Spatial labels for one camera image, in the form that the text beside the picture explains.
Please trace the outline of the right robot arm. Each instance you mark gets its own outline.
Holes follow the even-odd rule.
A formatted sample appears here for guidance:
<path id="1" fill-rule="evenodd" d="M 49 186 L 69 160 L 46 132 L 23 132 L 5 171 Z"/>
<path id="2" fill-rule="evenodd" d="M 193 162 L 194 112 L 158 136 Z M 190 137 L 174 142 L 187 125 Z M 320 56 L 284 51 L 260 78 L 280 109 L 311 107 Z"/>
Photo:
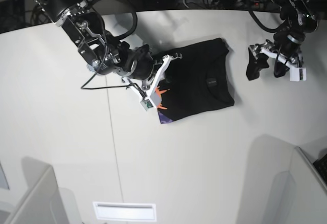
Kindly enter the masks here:
<path id="1" fill-rule="evenodd" d="M 131 49 L 124 40 L 138 25 L 138 16 L 131 9 L 132 26 L 118 36 L 105 28 L 103 17 L 94 6 L 103 0 L 34 0 L 51 22 L 61 27 L 75 44 L 79 54 L 94 75 L 117 73 L 128 79 L 144 82 L 146 89 L 162 78 L 171 56 L 155 58 L 145 44 Z M 125 0 L 113 0 L 125 4 Z"/>

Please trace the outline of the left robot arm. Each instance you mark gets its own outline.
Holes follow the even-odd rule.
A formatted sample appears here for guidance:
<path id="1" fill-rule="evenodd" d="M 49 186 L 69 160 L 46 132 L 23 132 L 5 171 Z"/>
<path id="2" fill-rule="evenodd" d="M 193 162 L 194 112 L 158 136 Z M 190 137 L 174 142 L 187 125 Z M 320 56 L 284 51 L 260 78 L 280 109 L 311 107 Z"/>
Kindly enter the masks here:
<path id="1" fill-rule="evenodd" d="M 256 22 L 264 31 L 273 34 L 273 41 L 266 40 L 262 44 L 254 44 L 248 47 L 249 63 L 246 77 L 248 80 L 256 80 L 262 69 L 269 68 L 268 59 L 274 59 L 273 74 L 276 78 L 289 74 L 290 81 L 299 82 L 307 79 L 307 69 L 303 65 L 301 45 L 306 34 L 316 31 L 319 21 L 309 9 L 304 0 L 271 0 L 280 9 L 279 16 L 283 21 L 277 28 L 265 27 L 251 6 L 251 0 L 247 1 L 247 9 Z"/>

